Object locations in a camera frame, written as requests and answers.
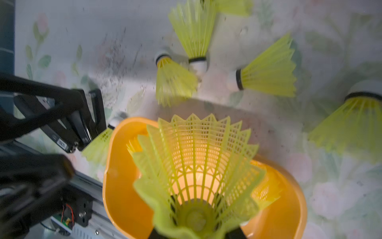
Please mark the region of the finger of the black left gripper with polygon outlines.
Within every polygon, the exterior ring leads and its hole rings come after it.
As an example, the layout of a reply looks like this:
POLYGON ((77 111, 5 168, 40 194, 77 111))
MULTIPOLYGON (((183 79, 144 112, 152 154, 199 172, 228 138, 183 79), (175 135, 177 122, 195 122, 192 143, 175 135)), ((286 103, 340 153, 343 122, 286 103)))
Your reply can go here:
POLYGON ((101 134, 106 130, 106 119, 101 90, 94 89, 90 91, 89 94, 92 101, 94 119, 92 119, 92 115, 90 114, 88 129, 90 134, 101 134))
POLYGON ((78 137, 71 128, 65 128, 56 120, 40 129, 66 153, 75 152, 78 146, 78 137))

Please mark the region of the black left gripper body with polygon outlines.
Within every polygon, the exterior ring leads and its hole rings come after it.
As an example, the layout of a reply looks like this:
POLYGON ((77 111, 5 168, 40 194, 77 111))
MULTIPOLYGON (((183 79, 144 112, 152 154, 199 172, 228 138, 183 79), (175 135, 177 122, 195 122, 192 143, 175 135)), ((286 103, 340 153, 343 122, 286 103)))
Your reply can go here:
MULTIPOLYGON (((81 95, 83 107, 71 112, 70 115, 64 115, 63 118, 55 119, 54 121, 57 120, 67 129, 71 128, 78 137, 78 146, 76 149, 84 149, 99 134, 90 134, 88 129, 90 114, 92 115, 92 119, 94 119, 90 94, 86 94, 84 90, 81 89, 77 89, 76 91, 81 95)), ((14 103, 17 109, 27 118, 48 113, 54 108, 63 109, 64 106, 69 106, 53 98, 43 98, 25 94, 15 96, 14 103)))

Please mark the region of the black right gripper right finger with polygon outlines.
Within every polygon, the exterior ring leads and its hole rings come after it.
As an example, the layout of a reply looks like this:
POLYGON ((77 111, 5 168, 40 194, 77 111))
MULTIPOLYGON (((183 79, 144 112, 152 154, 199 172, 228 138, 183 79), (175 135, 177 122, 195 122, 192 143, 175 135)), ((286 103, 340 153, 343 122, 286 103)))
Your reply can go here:
POLYGON ((240 227, 225 234, 225 239, 247 239, 240 227))

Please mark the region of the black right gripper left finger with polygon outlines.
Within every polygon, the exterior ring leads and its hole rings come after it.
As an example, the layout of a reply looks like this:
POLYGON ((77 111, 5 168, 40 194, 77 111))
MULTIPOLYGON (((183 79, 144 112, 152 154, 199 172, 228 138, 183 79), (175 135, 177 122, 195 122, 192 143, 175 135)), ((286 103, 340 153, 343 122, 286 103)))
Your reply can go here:
POLYGON ((167 239, 167 237, 159 234, 155 228, 153 228, 153 230, 151 231, 148 239, 167 239))

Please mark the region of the orange plastic storage box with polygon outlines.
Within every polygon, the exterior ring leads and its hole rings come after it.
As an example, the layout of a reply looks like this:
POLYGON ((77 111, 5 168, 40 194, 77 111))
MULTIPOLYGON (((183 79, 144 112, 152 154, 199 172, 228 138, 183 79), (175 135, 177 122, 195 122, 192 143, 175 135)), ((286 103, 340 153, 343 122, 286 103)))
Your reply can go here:
MULTIPOLYGON (((132 117, 115 128, 104 173, 102 197, 107 215, 129 239, 147 239, 153 229, 153 211, 133 189, 133 182, 141 174, 126 147, 132 137, 145 134, 148 125, 158 124, 147 118, 132 117)), ((280 199, 241 227, 243 233, 247 239, 302 238, 307 224, 307 205, 299 184, 284 168, 259 154, 253 162, 275 172, 284 189, 280 199)))

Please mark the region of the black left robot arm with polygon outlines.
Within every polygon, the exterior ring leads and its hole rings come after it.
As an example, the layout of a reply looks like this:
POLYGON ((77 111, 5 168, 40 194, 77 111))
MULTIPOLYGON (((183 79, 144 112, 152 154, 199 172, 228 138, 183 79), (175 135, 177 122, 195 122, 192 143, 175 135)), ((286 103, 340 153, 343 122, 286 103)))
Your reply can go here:
POLYGON ((1 110, 1 238, 23 239, 49 219, 71 236, 99 211, 101 185, 68 158, 106 128, 99 89, 85 93, 1 74, 22 118, 1 110))

